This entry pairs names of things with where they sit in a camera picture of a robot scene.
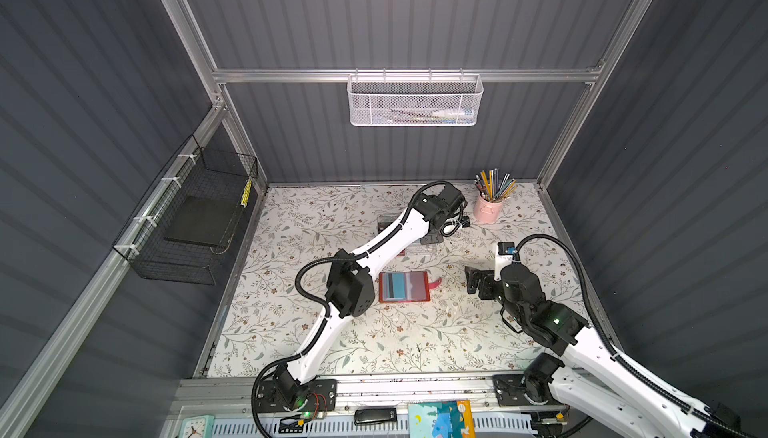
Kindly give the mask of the clear plastic organizer box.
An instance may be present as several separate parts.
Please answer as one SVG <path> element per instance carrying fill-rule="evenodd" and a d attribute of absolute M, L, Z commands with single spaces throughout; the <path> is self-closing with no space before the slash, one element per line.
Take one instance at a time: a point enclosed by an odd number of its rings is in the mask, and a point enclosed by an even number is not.
<path fill-rule="evenodd" d="M 401 228 L 402 217 L 399 215 L 385 214 L 377 218 L 377 235 L 373 243 L 378 245 L 383 242 L 375 251 L 375 254 L 394 254 L 395 246 L 402 245 L 402 250 L 398 256 L 415 257 L 426 256 L 438 249 L 444 244 L 445 238 L 437 231 L 426 230 L 426 223 L 418 224 L 418 219 L 410 217 L 408 222 Z"/>

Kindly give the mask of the red card holder wallet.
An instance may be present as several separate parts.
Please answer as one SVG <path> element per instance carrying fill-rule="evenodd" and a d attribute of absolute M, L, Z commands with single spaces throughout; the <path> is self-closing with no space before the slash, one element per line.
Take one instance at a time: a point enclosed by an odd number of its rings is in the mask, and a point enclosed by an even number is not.
<path fill-rule="evenodd" d="M 382 300 L 382 277 L 386 273 L 404 273 L 407 278 L 408 298 L 401 302 L 384 302 Z M 442 279 L 430 280 L 427 271 L 409 271 L 409 272 L 382 272 L 379 275 L 379 302 L 384 304 L 393 303 L 423 303 L 431 300 L 431 292 L 442 284 Z"/>

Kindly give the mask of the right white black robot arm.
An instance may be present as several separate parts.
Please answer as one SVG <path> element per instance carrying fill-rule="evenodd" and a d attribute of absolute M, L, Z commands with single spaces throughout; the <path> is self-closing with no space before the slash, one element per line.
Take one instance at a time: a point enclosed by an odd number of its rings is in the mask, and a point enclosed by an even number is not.
<path fill-rule="evenodd" d="M 468 267 L 465 276 L 469 294 L 498 302 L 508 328 L 544 347 L 520 380 L 531 404 L 568 405 L 625 437 L 743 436 L 733 410 L 710 407 L 650 373 L 584 317 L 547 299 L 521 263 L 500 272 Z"/>

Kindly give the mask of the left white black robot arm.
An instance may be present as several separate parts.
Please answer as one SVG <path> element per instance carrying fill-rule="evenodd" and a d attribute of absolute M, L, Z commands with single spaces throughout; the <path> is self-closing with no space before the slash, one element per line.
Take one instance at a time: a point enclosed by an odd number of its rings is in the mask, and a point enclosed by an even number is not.
<path fill-rule="evenodd" d="M 351 251 L 338 250 L 300 268 L 294 280 L 296 291 L 322 306 L 309 335 L 298 350 L 267 365 L 281 398 L 292 409 L 306 401 L 309 383 L 318 376 L 320 364 L 331 345 L 352 319 L 363 315 L 376 298 L 374 279 L 383 268 L 412 243 L 431 232 L 450 237 L 465 227 L 467 199 L 445 180 L 430 182 L 411 196 L 406 207 L 383 231 Z M 319 265 L 330 266 L 322 296 L 304 289 L 304 275 Z"/>

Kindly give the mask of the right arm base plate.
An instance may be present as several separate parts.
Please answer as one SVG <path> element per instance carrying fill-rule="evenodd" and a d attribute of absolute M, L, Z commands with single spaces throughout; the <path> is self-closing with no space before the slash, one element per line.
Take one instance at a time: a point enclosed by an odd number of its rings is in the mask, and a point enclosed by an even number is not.
<path fill-rule="evenodd" d="M 564 404 L 552 397 L 530 398 L 527 394 L 527 388 L 523 384 L 523 375 L 520 373 L 494 374 L 491 380 L 497 403 L 501 407 L 521 407 L 527 405 L 564 407 Z"/>

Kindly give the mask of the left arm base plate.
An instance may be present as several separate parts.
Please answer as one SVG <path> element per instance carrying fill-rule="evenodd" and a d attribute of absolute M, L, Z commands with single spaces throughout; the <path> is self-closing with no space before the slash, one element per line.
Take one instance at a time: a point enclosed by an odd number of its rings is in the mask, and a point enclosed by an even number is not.
<path fill-rule="evenodd" d="M 338 381 L 314 379 L 307 384 L 262 380 L 252 390 L 251 407 L 257 413 L 330 412 L 335 409 Z"/>

